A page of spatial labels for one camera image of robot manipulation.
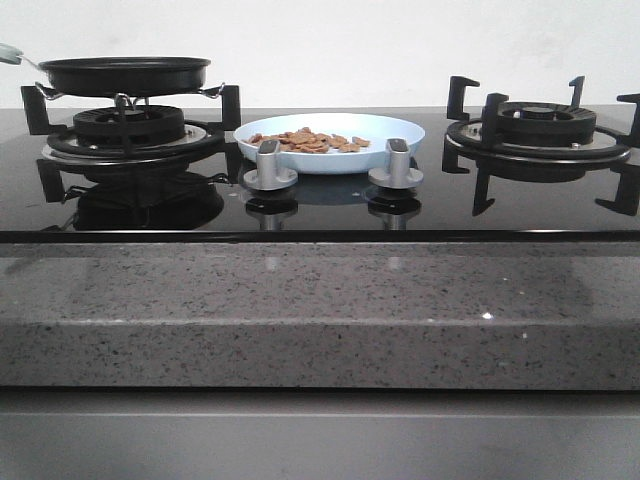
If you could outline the right silver stove knob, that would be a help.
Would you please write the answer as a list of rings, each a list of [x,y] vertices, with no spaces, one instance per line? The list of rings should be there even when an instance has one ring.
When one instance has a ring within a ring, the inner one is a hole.
[[[388,164],[368,171],[371,183],[388,189],[401,190],[418,186],[424,180],[421,171],[410,166],[410,149],[404,139],[387,140]]]

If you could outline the black pan support grate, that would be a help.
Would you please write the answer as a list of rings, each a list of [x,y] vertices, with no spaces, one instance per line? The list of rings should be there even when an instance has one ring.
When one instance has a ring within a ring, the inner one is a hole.
[[[639,168],[630,164],[633,152],[639,148],[639,121],[634,119],[628,132],[599,125],[596,122],[593,139],[587,144],[573,143],[568,147],[534,147],[498,143],[483,145],[495,132],[498,106],[512,101],[501,93],[487,96],[481,114],[473,118],[464,110],[465,91],[477,86],[477,81],[453,76],[449,83],[446,117],[451,120],[443,144],[442,169],[450,174],[464,174],[459,159],[466,157],[475,163],[476,186],[473,212],[488,209],[491,178],[531,182],[565,183],[578,180],[589,171],[609,169],[618,174],[617,191],[613,199],[598,200],[598,205],[616,213],[634,216],[639,208]],[[584,79],[576,77],[569,83],[573,89],[568,104],[581,106]]]
[[[60,92],[41,84],[23,86],[29,133],[46,137],[42,157],[37,160],[46,200],[65,200],[63,172],[118,184],[131,182],[146,170],[156,175],[181,171],[192,162],[222,152],[226,134],[241,124],[239,87],[222,84],[200,93],[221,100],[219,121],[189,120],[177,107],[139,105],[118,93],[113,106],[82,111],[67,126],[52,124],[45,105],[60,97]]]

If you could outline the black gas burner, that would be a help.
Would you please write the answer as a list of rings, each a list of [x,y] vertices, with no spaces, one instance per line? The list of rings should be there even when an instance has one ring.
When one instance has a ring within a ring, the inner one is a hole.
[[[147,147],[177,141],[185,136],[183,112],[176,107],[144,105],[80,112],[73,117],[78,143],[98,148],[121,148],[124,138],[134,147]]]
[[[545,102],[502,102],[495,132],[482,144],[568,147],[593,139],[597,114],[589,109]]]

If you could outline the black glass cooktop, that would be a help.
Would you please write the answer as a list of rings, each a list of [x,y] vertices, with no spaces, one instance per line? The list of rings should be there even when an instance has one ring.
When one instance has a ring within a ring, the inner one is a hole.
[[[518,170],[457,154],[440,109],[394,109],[424,127],[424,181],[384,190],[365,175],[303,175],[276,193],[244,188],[234,142],[165,172],[122,177],[57,166],[24,112],[1,114],[5,243],[635,241],[639,157]]]

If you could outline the light blue plate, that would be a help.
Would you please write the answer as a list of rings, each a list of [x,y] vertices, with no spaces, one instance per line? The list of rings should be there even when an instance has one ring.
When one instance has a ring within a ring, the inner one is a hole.
[[[337,134],[347,139],[354,136],[370,142],[358,152],[300,153],[284,151],[279,163],[303,174],[340,175],[366,173],[387,163],[387,141],[402,138],[411,154],[415,154],[425,137],[425,130],[410,121],[373,114],[302,113],[255,120],[242,125],[234,138],[243,155],[256,160],[258,147],[248,142],[256,134],[275,135],[295,132],[303,127],[314,133]]]

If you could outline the black frying pan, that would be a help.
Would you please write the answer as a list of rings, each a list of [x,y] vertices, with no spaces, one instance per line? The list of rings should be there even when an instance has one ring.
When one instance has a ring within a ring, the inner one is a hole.
[[[61,94],[81,97],[154,97],[199,90],[211,61],[194,57],[91,57],[41,62]]]

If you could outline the left silver stove knob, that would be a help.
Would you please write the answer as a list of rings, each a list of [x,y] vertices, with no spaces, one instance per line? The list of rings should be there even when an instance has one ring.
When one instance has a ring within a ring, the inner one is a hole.
[[[298,181],[295,170],[279,164],[279,141],[263,141],[256,155],[256,168],[244,174],[245,185],[253,190],[275,191],[293,186]]]

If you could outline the right black gas burner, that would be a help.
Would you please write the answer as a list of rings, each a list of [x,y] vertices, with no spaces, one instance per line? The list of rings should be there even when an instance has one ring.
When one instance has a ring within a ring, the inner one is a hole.
[[[568,147],[593,139],[597,114],[589,109],[545,102],[502,102],[495,132],[482,144]]]

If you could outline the silver stove knob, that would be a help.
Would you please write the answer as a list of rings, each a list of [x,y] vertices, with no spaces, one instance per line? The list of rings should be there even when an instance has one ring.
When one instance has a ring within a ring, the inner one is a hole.
[[[410,149],[404,139],[387,140],[388,164],[368,171],[371,183],[388,189],[401,190],[418,186],[424,180],[421,171],[410,166]]]
[[[253,190],[275,191],[293,186],[298,181],[295,170],[279,164],[279,141],[263,141],[256,155],[256,168],[244,174],[245,185]]]

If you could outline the left black pan support grate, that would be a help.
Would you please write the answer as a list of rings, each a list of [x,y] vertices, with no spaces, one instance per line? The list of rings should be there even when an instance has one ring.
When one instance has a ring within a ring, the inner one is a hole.
[[[67,126],[52,124],[45,105],[60,97],[60,92],[41,84],[23,86],[29,133],[46,137],[42,157],[37,160],[46,200],[65,200],[63,172],[118,184],[131,182],[146,170],[156,175],[181,171],[192,162],[222,152],[226,134],[241,124],[239,87],[222,84],[200,93],[221,100],[219,121],[189,120],[177,107],[139,105],[118,93],[113,106],[82,111]]]

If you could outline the right black pan support grate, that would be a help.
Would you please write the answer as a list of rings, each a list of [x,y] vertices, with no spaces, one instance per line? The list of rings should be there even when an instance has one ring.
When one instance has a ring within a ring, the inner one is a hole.
[[[449,83],[446,117],[451,120],[443,144],[442,169],[450,174],[464,174],[459,159],[466,157],[475,163],[476,186],[473,212],[488,209],[491,178],[531,182],[565,183],[578,180],[589,171],[609,169],[618,174],[617,191],[613,199],[598,200],[598,205],[616,213],[634,216],[639,208],[639,168],[630,164],[633,152],[639,148],[639,121],[634,119],[628,132],[599,125],[596,122],[593,139],[587,144],[573,143],[568,147],[534,147],[498,143],[483,145],[495,132],[498,106],[512,101],[501,93],[487,96],[481,114],[473,118],[464,110],[465,91],[477,86],[477,81],[453,76]],[[584,79],[576,77],[569,83],[573,89],[568,104],[581,106]]]

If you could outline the grey cabinet front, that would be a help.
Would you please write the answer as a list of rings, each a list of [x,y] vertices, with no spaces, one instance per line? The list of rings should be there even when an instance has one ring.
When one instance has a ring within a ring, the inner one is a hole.
[[[635,394],[1,395],[5,479],[635,479]]]

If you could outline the left black gas burner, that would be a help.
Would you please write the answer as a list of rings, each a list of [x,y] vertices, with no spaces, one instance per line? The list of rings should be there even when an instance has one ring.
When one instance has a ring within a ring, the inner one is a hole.
[[[98,148],[121,148],[124,138],[134,147],[147,147],[177,141],[185,136],[183,112],[176,107],[144,105],[80,112],[73,117],[78,143]]]

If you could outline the brown meat pieces pile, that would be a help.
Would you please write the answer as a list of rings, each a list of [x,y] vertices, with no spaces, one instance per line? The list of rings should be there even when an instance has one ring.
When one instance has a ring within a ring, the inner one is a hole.
[[[347,138],[338,134],[326,134],[313,132],[308,127],[297,131],[287,131],[274,135],[256,133],[246,139],[246,142],[259,146],[264,141],[275,140],[280,144],[280,149],[286,152],[298,153],[358,153],[371,146],[371,141],[358,136]]]

